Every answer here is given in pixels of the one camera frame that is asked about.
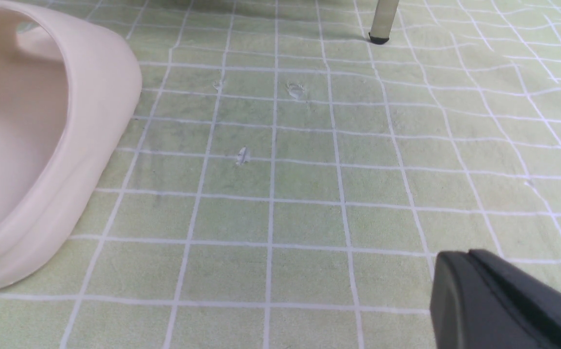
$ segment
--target chair leg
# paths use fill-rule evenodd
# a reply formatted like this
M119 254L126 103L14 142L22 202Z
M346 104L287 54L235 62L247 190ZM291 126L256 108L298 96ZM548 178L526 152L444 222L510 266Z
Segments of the chair leg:
M378 0L375 7L375 18L369 33L371 42L376 45L386 44L390 40L390 30L395 20L399 0Z

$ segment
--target black leg tip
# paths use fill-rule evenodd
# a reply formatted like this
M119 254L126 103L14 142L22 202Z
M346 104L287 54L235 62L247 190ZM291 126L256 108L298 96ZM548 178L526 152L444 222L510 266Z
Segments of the black leg tip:
M371 36L371 33L369 33L369 38L371 39L371 42L376 44L376 45L386 44L386 42L388 42L388 40L390 40L389 37L387 37L387 38L373 37L373 36Z

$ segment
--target black object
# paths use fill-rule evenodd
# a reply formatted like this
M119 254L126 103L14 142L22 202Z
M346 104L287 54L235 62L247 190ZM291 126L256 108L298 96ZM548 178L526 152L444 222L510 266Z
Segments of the black object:
M438 254L431 320L438 349L561 349L561 293L485 250Z
M390 40L389 37L387 37L387 38L372 37L371 33L369 33L369 38L371 39L371 42L376 44L376 45L386 44L386 42L388 42L388 40Z

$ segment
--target white grout line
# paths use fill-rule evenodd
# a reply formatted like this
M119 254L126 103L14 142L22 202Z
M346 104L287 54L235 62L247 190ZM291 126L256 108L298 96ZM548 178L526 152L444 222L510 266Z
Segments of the white grout line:
M397 139L404 139L404 137L396 136ZM449 142L464 142L457 139L443 139L443 141ZM507 144L516 144L515 142L506 142L505 139L498 139L498 142L503 142ZM116 148L116 151L119 152L136 152L135 149L132 148ZM191 158L204 158L205 154L199 153L180 153L180 152L162 152L159 150L140 150L139 153L143 154L152 154L152 155L164 155L164 156L175 156L175 157L191 157ZM211 159L234 159L235 157L229 155L209 155ZM268 158L251 158L251 161L264 161L264 162L271 162L272 159ZM315 161L306 161L306 160L296 160L296 159L274 159L274 162L282 162L282 163L298 163L301 165L313 165L313 166L336 166L335 163L322 163L322 162L315 162ZM341 168L363 168L368 170L383 170L383 171L391 171L391 170L409 170L409 171L422 171L422 172L434 172L434 173L469 173L472 175L491 175L491 176L499 176L499 177L507 177L507 178L518 178L518 179L551 179L551 180L558 180L561 181L561 176L545 176L541 174L513 174L513 173L501 173L501 172L494 172L494 171L487 171L487 170L464 170L463 168L460 170L453 169L453 168L431 168L431 167L421 167L421 166L381 166L381 165L362 165L362 164L351 164L351 163L340 163Z
M200 92L173 90L173 89L161 89L160 90L158 88L143 88L143 91L161 92L161 93L174 93L176 95L216 96L215 93L200 93ZM222 95L222 98L273 102L273 98L271 98L271 97L253 97L253 96L244 96L244 95ZM302 103L302 104L306 104L306 103L321 104L321 105L325 105L325 106L328 106L330 104L330 102L328 102L328 101L317 101L317 100L296 101L294 99L282 99L282 98L279 98L278 102L291 102L291 103ZM333 102L332 104L334 106L369 106L369 107L373 107L373 106L388 105L388 106L405 106L405 107L427 107L427 108L438 108L439 109L439 106L437 106L437 104L422 103L422 102L413 102L413 103L412 102L389 102L387 104L384 103L384 102ZM488 114L461 111L461 110L454 109L454 108L444 108L444 109L449 111L449 112L462 113L464 115L469 115L469 116L491 117L491 115L488 115ZM536 117L535 118L533 118L533 117L519 117L519 116L513 116L513 115L496 115L496 117L503 118L503 119L541 121L541 119L538 119ZM156 118L156 119L185 122L185 121L183 121L181 119L177 119L177 118ZM547 119L547 121L557 123L557 124L558 123L561 124L561 120L557 120L557 119ZM189 121L189 122L206 122L206 121Z
M172 332L175 326L175 322L176 322L176 312L178 310L178 303L181 300L181 290L183 289L183 282L185 280L185 271L187 269L187 265L188 265L188 258L189 258L189 254L190 254L190 241L192 240L192 237L194 235L194 226L196 225L196 217L198 216L198 208L200 205L200 201L201 201L201 197L203 194L203 185L205 183L205 173L207 172L207 165L209 163L209 155L211 154L211 144L213 142L213 133L214 133L214 129L216 128L216 121L218 120L218 110L220 109L220 99L222 96L222 90L224 88L224 77L225 77L225 66L226 66L226 56L227 56L227 52L229 50L229 46L231 44L231 32L232 32L232 28L233 28L233 22L234 22L234 18L235 18L235 9L237 7L237 0L233 1L233 7L232 7L232 14L231 14L231 22L229 24L229 29L228 29L228 33L226 36L226 45L225 45L225 51L223 53L222 56L222 67L221 67L221 72L220 72L220 81L218 82L219 86L218 86L218 94L216 95L216 104L214 106L214 110L213 110L213 117L211 120L211 127L209 128L209 137L207 139L207 147L205 149L205 157L203 159L203 167L201 169L201 175L200 178L198 180L198 190L196 192L196 197L194 200L194 208L192 210L192 216L190 217L190 227L188 229L188 235L187 235L187 240L185 243L185 247L183 249L183 259L181 261L181 267L179 269L179 277L178 280L176 282L176 289L175 289L175 295L174 295L174 303L172 305L172 309L170 311L170 319L169 319L169 323L166 329L166 335L165 335L165 339L164 339L164 343L163 343L163 349L169 349L170 348L170 343L172 341Z
M302 40L304 41L310 41L313 39L309 39L309 38L303 38ZM464 46L475 46L475 44L464 44ZM211 51L211 52L222 52L222 49L217 49L217 48L208 48L208 47L199 47L199 46L186 46L186 45L182 45L182 48L191 48L191 49L198 49L200 51ZM231 49L229 51L229 53L240 53L240 54L245 54L245 55L253 55L253 56L261 56L261 57L274 57L273 53L264 53L264 52L254 52L254 51L240 51L237 49ZM282 55L278 55L279 58L294 58L294 59L300 59L300 60L322 60L321 57L303 57L303 56L296 56L296 55L287 55L287 54L282 54ZM534 60L535 58L532 57L511 57L511 56L505 56L507 58L519 58L519 59L532 59ZM546 58L542 58L544 61L546 62L561 62L561 60L551 60L551 59L546 59ZM371 63L370 61L367 60L349 60L349 59L340 59L340 58L327 58L327 60L329 62L341 62L341 63ZM140 64L149 64L149 65L165 65L167 63L165 62L150 62L150 61L139 61ZM383 61L383 60L375 60L374 61L377 64L397 64L397 65L411 65L411 66L415 66L417 65L416 62L400 62L400 61ZM500 68L507 68L509 66L511 66L513 63L508 63L508 64L503 64L503 65L496 65L496 66L491 66L489 68L471 68L468 69L468 71L492 71L492 70L497 70ZM445 66L445 65L435 65L435 64L423 64L424 67L426 68L437 68L437 69L444 69L444 70L455 70L455 71L462 71L463 69L455 67L455 66Z
M278 124L278 0L274 7L274 102L272 107L272 154L270 165L270 202L267 221L267 265L265 269L265 313L263 316L263 349L270 347L272 318L272 259L274 243L274 193L276 180L276 133Z
M61 296L36 296L32 294L14 294L0 292L1 300L21 300L21 301L71 301L75 300L75 295L61 295ZM173 300L137 300L132 298L119 298L112 296L99 296L99 295L85 295L85 301L101 301L122 303L128 305L151 305L151 306L170 306L174 303ZM222 301L179 301L179 307L222 307L222 308L251 308L251 309L265 309L265 307L280 308L280 309L311 309L311 310L329 310L329 311L359 311L363 312L386 312L392 314L421 314L429 315L428 309L416 308L396 308L396 307L376 307L376 306L361 306L355 305L333 305L333 304L317 304L317 303L288 303L288 302L222 302Z
M149 117L146 116L133 116L133 119L138 120L147 120ZM211 125L211 121L200 121L200 120L189 120L189 119L177 119L176 117L153 117L154 121L168 121L168 122L176 122L176 123L183 123L183 124L200 124L200 125ZM543 122L542 119L528 119L529 121L533 122ZM239 122L226 122L226 121L218 121L216 125L223 125L223 126L237 126L237 127L249 127L249 128L272 128L271 125L265 124L241 124ZM276 126L276 129L280 130L289 130L289 131L296 131L296 132L321 132L321 133L331 133L333 132L331 128L299 128L299 127L287 127L287 126ZM391 137L390 133L369 133L369 132L356 132L356 131L344 131L344 130L336 130L336 133L342 133L346 135L355 135L355 136L365 136L365 137ZM496 142L505 142L506 138L504 137L475 137L475 138L462 138L462 137L444 137L444 136L437 136L437 135L395 135L396 138L399 139L436 139L441 141L456 141L456 142L480 142L480 141L496 141ZM535 144L535 143L525 143L525 142L515 142L512 141L514 144L523 145L523 146L531 146L536 148L550 148L550 149L561 149L560 145L545 145L545 144ZM160 150L143 150L143 152L157 152L161 153Z
M127 35L125 35L125 40L129 40L129 38L131 38L131 35L134 33L134 30L136 29L136 26L138 25L138 22L140 22L140 18L143 17L144 10L147 9L147 6L149 6L149 2L150 2L150 0L146 0L144 2L144 5L140 8L140 11L138 11L138 15L136 16L136 19L134 20L134 24L132 24L131 29L128 31Z
M112 193L125 193L125 194L151 194L159 196L185 196L185 197L195 197L196 193L191 192L178 192L178 191L160 191L160 190L120 190L120 189L109 189L109 188L98 188L97 192L112 192ZM231 200L244 200L244 201L256 201L261 203L269 203L269 198L267 197L248 197L248 196L235 196L235 195L225 195L225 194L201 194L201 197L216 198L216 199L231 199ZM314 205L325 205L325 206L340 206L339 202L335 201L316 201L316 200L298 200L298 199L274 199L274 203L287 203L287 204L314 204ZM348 201L345 203L346 206L356 206L356 207L380 207L380 208L395 208L411 210L411 206L395 205L395 204L379 204L379 203L354 203ZM497 210L468 210L460 208L450 208L450 207L424 207L415 206L415 210L418 212L442 212L442 213L461 213L461 214L482 214L486 213L493 216L553 216L561 217L561 213L550 213L550 212L505 212Z
M216 246L216 247L254 247L265 248L269 247L267 242L247 242L247 241L222 241L222 240L178 240L167 238L135 238L135 237L101 237L99 235L75 235L71 236L69 240L106 240L118 241L127 243L150 243L150 244L164 244L164 245L200 245L200 246ZM400 250L385 250L380 248L365 248L365 247L341 247L341 246L319 246L319 245L300 245L291 243L272 243L274 249L293 249L293 250L307 250L307 251L325 251L325 252L352 252L353 254L382 254L389 256L409 256L416 258L429 258L436 257L438 252L411 252ZM506 261L511 263L522 264L561 264L561 260L543 260L543 259L529 259L529 258L505 258Z
M336 175L338 182L338 194L340 198L340 211L343 219L343 230L345 232L345 245L347 245L347 269L349 270L349 285L352 290L353 304L356 307L355 318L356 318L356 335L358 340L358 349L364 349L364 331L362 329L362 314L358 309L360 307L360 298L358 296L358 286L356 285L355 272L353 269L353 254L351 252L352 248L352 238L349 229L349 222L347 220L347 207L345 205L345 190L343 186L343 175L340 167L340 153L338 150L338 137L336 133L336 120L334 118L334 101L332 92L332 73L330 70L330 65L325 56L325 42L323 39L323 25L321 23L321 11L319 0L315 0L315 9L317 11L317 20L320 31L320 42L321 42L321 56L323 57L323 62L325 64L325 69L327 71L327 98L329 101L329 111L330 111L330 123L332 126L332 137L334 141L334 158L336 161Z
M248 66L225 66L220 67L220 66L214 66L214 65L209 65L209 64L191 64L191 63L169 63L169 64L165 64L165 63L157 63L157 65L160 66L177 66L180 68L200 68L200 69L214 69L214 70L220 70L220 69L225 69L226 71L258 71L258 72L263 72L263 73L275 73L275 69L274 68L261 68L261 67L248 67ZM299 73L299 74L320 74L320 75L325 75L326 72L324 70L319 70L319 69L295 69L295 68L279 68L278 71L280 71L280 73ZM389 79L382 79L379 77L379 74L376 74L376 76L372 76L372 75L364 75L364 74L358 74L358 73L351 73L351 72L342 72L342 71L331 71L330 75L337 75L337 76L346 76L346 77L361 77L361 78L367 78L367 79L373 79L375 81L380 81L380 82L385 82L387 84L397 84L397 85L402 85L402 86L411 86L411 87L418 87L418 88L428 88L428 89L435 89L435 90L440 90L440 91L477 91L478 88L471 88L469 86L434 86L429 84L428 81L425 81L424 84L416 84L416 83L412 83L412 82L405 82L405 81L396 81L396 80L389 80ZM525 97L527 94L525 93L513 93L513 92L503 92L500 90L493 90L493 89L486 89L486 88L481 88L483 91L486 92L490 92L490 93L494 93L496 95L514 95L517 97ZM555 91L561 91L561 87L553 87L553 88L548 88L548 89L544 89L541 91L534 91L529 93L530 95L545 95L547 93L552 93Z

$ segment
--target floor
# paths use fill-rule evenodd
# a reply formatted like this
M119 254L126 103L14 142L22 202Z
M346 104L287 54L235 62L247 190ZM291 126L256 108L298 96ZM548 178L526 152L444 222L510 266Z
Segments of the floor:
M140 104L0 290L0 348L433 349L440 250L561 291L561 0L32 0L125 37Z

